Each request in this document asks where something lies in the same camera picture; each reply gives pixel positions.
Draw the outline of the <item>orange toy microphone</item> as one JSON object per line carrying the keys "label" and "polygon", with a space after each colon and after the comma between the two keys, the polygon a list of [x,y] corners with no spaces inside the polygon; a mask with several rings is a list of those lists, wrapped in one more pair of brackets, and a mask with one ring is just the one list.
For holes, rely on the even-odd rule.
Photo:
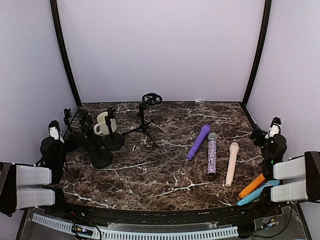
{"label": "orange toy microphone", "polygon": [[243,199],[250,193],[252,193],[258,186],[260,186],[265,181],[264,175],[261,173],[258,175],[249,185],[247,185],[239,194],[238,196]]}

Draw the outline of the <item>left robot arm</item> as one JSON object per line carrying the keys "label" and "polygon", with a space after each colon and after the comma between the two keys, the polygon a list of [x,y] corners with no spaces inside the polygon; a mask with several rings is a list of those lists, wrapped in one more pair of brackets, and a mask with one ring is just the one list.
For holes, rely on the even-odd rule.
{"label": "left robot arm", "polygon": [[60,218],[67,218],[70,206],[55,199],[51,189],[41,186],[55,185],[61,181],[66,164],[66,142],[63,138],[46,137],[40,145],[42,155],[37,163],[0,163],[0,212],[11,217],[20,209],[50,206]]}

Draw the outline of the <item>black tripod mic stand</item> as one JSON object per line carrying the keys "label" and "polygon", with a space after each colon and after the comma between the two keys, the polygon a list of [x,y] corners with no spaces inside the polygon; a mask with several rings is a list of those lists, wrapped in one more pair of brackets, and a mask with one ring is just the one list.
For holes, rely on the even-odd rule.
{"label": "black tripod mic stand", "polygon": [[162,103],[162,101],[163,101],[162,97],[156,93],[151,92],[151,93],[147,93],[147,94],[143,95],[142,102],[140,102],[139,106],[138,106],[139,112],[137,114],[137,116],[140,118],[141,124],[132,130],[129,130],[127,132],[122,133],[122,136],[124,137],[132,132],[142,133],[143,135],[146,135],[148,138],[150,138],[154,147],[157,148],[158,145],[153,140],[153,138],[151,137],[151,135],[148,131],[148,129],[150,128],[149,125],[151,123],[154,123],[155,120],[154,119],[152,119],[150,121],[145,120],[145,110],[147,109],[147,106],[159,105]]}

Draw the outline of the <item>black round-base blue mic stand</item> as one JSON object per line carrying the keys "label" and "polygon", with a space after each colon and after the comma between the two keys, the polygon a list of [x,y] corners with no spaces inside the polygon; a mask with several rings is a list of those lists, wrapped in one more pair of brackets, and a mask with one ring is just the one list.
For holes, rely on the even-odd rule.
{"label": "black round-base blue mic stand", "polygon": [[93,119],[88,111],[80,112],[80,130],[85,134],[82,147],[86,152],[94,152],[102,147],[102,138],[96,136],[93,129]]}

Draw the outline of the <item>black round-base purple mic stand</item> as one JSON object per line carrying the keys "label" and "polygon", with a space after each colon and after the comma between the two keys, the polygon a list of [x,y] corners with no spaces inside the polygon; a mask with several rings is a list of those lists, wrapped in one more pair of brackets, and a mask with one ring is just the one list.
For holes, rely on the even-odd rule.
{"label": "black round-base purple mic stand", "polygon": [[115,118],[115,114],[116,110],[110,107],[107,110],[107,116],[104,117],[105,124],[109,131],[109,135],[104,138],[103,146],[105,149],[110,151],[116,151],[121,149],[125,143],[124,137],[121,134],[114,132],[112,129],[111,119]]}

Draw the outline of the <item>blue toy microphone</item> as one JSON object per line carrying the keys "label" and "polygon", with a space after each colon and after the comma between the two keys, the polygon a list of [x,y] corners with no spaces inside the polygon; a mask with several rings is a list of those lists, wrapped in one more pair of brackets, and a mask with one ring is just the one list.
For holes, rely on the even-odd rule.
{"label": "blue toy microphone", "polygon": [[241,199],[240,201],[238,201],[236,203],[237,206],[243,206],[246,205],[256,199],[258,199],[263,191],[264,188],[266,187],[274,187],[280,184],[279,180],[269,180],[267,183],[265,183],[264,185],[262,185],[261,187],[259,187],[257,190],[254,190],[252,193],[250,193],[249,195],[245,196],[243,199]]}

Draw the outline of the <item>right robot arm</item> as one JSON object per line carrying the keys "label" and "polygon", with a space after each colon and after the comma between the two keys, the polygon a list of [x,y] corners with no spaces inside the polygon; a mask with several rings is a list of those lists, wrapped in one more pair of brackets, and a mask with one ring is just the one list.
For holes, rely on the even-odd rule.
{"label": "right robot arm", "polygon": [[306,151],[303,155],[283,160],[287,140],[281,134],[281,125],[274,122],[268,131],[257,124],[253,126],[250,139],[260,147],[262,175],[268,181],[293,180],[272,186],[266,191],[268,197],[255,205],[255,213],[266,217],[277,202],[320,202],[320,152]]}

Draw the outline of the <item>pink toy microphone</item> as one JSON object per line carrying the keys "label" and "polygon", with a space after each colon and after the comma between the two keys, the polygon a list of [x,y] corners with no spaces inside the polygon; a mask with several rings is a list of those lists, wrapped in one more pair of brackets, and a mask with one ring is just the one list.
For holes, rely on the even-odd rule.
{"label": "pink toy microphone", "polygon": [[232,185],[234,174],[235,174],[238,152],[239,152],[238,143],[232,142],[229,147],[228,168],[227,168],[227,173],[225,178],[226,187],[230,187]]}

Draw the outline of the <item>black round-base orange mic stand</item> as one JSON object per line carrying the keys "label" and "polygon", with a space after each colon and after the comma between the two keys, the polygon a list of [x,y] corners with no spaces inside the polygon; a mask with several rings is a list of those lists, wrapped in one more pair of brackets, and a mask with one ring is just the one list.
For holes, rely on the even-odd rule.
{"label": "black round-base orange mic stand", "polygon": [[83,141],[85,139],[85,134],[80,131],[75,131],[71,127],[71,121],[70,118],[72,117],[71,109],[65,108],[63,110],[63,122],[67,127],[67,130],[69,131],[68,140],[72,147],[79,148],[82,146]]}

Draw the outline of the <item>black round-base pink mic stand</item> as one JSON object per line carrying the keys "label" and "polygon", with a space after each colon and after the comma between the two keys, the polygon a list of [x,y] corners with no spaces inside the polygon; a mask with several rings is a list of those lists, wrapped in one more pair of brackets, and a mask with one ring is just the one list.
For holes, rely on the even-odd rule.
{"label": "black round-base pink mic stand", "polygon": [[108,149],[101,149],[95,136],[92,137],[91,143],[95,148],[95,151],[90,157],[92,166],[97,169],[103,169],[109,166],[113,161],[113,154]]}

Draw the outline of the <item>silver glitter microphone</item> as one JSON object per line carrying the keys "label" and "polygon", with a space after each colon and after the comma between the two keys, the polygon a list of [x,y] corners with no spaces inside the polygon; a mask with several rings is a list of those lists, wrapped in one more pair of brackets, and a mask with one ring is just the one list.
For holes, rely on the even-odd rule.
{"label": "silver glitter microphone", "polygon": [[217,168],[217,135],[214,132],[211,132],[208,134],[207,140],[207,175],[214,177]]}

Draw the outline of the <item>purple toy microphone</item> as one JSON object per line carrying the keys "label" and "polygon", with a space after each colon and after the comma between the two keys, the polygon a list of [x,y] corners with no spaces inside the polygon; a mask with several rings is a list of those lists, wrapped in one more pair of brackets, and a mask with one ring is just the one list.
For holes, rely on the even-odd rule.
{"label": "purple toy microphone", "polygon": [[188,151],[188,154],[186,156],[187,160],[192,160],[195,154],[197,153],[199,147],[201,146],[202,142],[206,138],[206,136],[210,133],[211,126],[209,124],[205,124],[201,127],[200,133],[198,134],[196,140],[194,141],[192,147]]}

